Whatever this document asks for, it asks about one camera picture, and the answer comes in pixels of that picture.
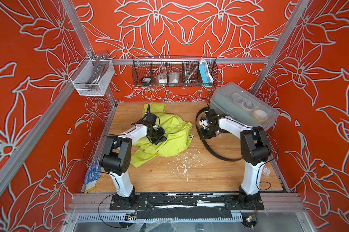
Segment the black belt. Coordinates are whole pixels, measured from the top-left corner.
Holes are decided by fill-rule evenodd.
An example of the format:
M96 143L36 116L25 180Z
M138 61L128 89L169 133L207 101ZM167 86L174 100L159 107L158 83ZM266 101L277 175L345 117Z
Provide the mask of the black belt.
M195 121L197 122L198 117L199 117L203 112L206 112L206 111L208 111L209 109L210 109L209 106L206 106L206 107L202 108L202 109L197 113L197 115L196 115L196 117L195 117ZM197 131L197 133L198 133L198 136L199 136L201 142L203 143L205 149L206 149L213 157L215 157L215 158L217 158L217 159L219 159L219 160L222 160L222 161L227 161L227 162L238 162L238 161L240 161L240 160L243 160L243 158L230 159L230 158L226 158L226 157L224 157L224 156L219 155L218 153L216 153L216 152L209 146L209 144L205 141L205 139L203 139L203 138L201 137L200 129L198 128L198 125L197 125L197 124L195 125L195 128L196 128L196 131Z

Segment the yellow-green trousers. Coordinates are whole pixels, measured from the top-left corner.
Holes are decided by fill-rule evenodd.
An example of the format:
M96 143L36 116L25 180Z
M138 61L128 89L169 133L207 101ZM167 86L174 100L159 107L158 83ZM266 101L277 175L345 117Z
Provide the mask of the yellow-green trousers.
M154 145L149 139L144 137L138 140L134 145L138 150L134 152L131 158L131 164L138 168L153 158L173 157L189 148L194 135L191 129L192 123L182 120L177 114L167 114L166 104L148 103L144 104L144 113L150 107L150 112L155 114L158 119L156 123L165 131L165 141Z

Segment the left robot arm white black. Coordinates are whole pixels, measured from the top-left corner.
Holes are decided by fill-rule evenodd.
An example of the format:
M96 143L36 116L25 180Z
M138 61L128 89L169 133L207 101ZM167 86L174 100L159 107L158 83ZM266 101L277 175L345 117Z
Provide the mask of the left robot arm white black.
M165 130L160 119L152 113L145 115L132 128L106 138L100 166L113 180L116 193L112 197L115 208L131 208L135 204L135 187L130 181L128 169L131 165L132 146L142 138L157 145L166 141Z

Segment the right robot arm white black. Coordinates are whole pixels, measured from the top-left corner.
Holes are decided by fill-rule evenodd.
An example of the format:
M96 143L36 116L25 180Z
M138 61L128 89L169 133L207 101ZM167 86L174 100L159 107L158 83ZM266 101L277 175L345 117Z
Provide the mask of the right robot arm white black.
M272 154L265 130L262 127L242 124L225 114L219 115L210 107L201 109L197 113L195 120L201 126L200 128L196 126L200 140L211 155L228 162L244 160L245 173L242 184L239 187L238 204L242 208L256 206L256 204L261 202L261 170L268 163L268 158ZM221 156L206 142L224 131L240 139L241 158L231 159Z

